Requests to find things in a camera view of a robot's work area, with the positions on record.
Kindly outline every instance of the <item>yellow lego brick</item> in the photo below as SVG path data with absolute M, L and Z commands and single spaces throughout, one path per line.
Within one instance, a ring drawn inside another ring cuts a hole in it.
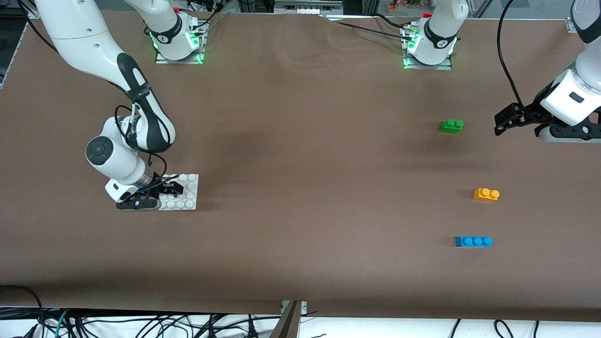
M 478 201 L 494 202 L 499 199 L 499 195 L 498 190 L 490 190 L 487 188 L 478 188 L 474 190 L 474 200 Z

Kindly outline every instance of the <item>brown tabletop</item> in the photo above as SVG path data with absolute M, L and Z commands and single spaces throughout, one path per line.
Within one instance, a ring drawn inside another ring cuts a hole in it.
M 310 15 L 231 15 L 203 65 L 156 65 L 135 12 L 105 19 L 177 128 L 168 173 L 200 175 L 198 209 L 116 210 L 84 150 L 128 100 L 28 29 L 0 92 L 2 283 L 61 307 L 601 318 L 601 147 L 494 135 L 514 101 L 497 21 L 466 21 L 443 72 L 405 70 L 398 40 Z M 526 102 L 584 47 L 559 20 L 508 20 L 503 35 Z M 439 132 L 448 118 L 463 132 Z M 473 201 L 483 187 L 499 201 Z M 454 248 L 478 235 L 493 246 Z

